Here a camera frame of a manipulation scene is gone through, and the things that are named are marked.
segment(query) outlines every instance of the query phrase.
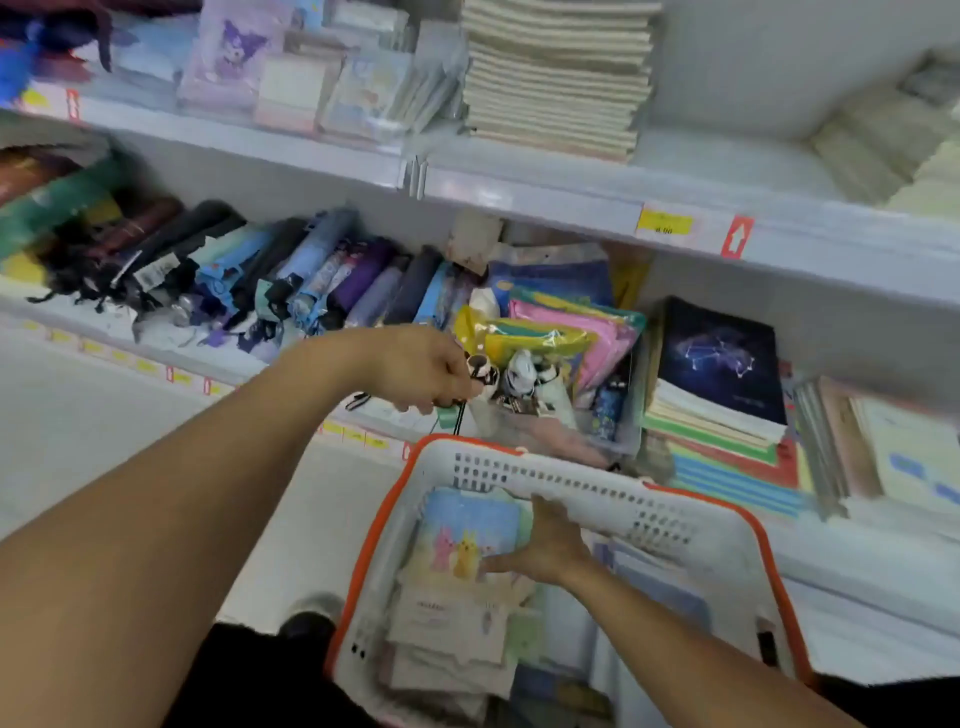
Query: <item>cartoon notebook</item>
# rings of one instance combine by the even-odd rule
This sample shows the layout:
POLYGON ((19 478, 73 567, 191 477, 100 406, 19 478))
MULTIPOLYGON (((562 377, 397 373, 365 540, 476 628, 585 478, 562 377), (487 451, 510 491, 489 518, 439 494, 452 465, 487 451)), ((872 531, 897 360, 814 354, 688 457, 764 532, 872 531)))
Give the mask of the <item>cartoon notebook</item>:
POLYGON ((492 498, 467 497, 442 488, 428 497, 420 533, 400 576, 404 585, 422 586, 507 603, 498 594, 510 591, 506 574, 480 575, 485 556, 509 553, 516 547, 520 508, 492 498))

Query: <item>stack of notebooks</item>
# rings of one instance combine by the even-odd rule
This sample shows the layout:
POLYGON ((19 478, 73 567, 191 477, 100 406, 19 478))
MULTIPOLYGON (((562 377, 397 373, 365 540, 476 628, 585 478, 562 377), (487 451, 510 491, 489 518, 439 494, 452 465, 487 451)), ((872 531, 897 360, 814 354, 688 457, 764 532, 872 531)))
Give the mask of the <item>stack of notebooks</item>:
POLYGON ((908 402, 821 376, 797 388, 817 495, 832 513, 960 537, 956 425, 908 402))
POLYGON ((466 0, 464 100, 477 136, 626 161, 653 92, 660 3, 466 0))
POLYGON ((481 574, 485 556, 525 543, 533 516, 509 495, 440 489, 398 577, 380 680, 411 702, 482 722, 489 696, 510 697, 520 659, 538 657, 536 584, 481 574))
POLYGON ((772 328, 667 300, 653 329, 644 460, 651 475, 766 515, 796 518, 813 484, 787 420, 789 366, 772 328))
POLYGON ((856 94, 811 140, 854 202, 960 220, 960 120, 892 86, 856 94))

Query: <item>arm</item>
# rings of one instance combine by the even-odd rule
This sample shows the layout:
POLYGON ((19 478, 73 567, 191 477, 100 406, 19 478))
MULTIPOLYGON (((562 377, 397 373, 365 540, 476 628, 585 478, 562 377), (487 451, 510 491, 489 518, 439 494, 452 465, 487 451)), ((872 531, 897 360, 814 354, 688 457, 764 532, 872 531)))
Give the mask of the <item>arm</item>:
POLYGON ((674 728, 856 728, 815 692, 690 626, 603 568, 564 508, 534 498, 530 544, 485 560, 571 592, 674 728))
POLYGON ((472 383, 426 327, 310 339, 0 543, 0 725, 159 725, 310 438, 360 390, 430 411, 472 383))

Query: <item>person's left hand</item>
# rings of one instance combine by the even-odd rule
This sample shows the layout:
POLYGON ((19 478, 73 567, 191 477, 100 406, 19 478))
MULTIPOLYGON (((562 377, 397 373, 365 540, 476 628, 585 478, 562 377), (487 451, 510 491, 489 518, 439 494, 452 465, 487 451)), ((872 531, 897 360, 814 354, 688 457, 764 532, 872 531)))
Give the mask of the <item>person's left hand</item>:
POLYGON ((430 326, 409 324, 352 328, 324 337, 349 347, 357 391, 390 401, 399 410, 422 414, 448 407, 483 390, 469 377, 464 350, 454 338, 430 326))

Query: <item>dark blue notebook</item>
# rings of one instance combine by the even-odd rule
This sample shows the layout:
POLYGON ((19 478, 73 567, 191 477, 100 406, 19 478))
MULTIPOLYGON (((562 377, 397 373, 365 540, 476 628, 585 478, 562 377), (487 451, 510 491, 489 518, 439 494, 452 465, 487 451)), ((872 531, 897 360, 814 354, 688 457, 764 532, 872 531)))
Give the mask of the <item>dark blue notebook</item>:
POLYGON ((786 425, 774 330, 667 299, 658 378, 728 409, 786 425))

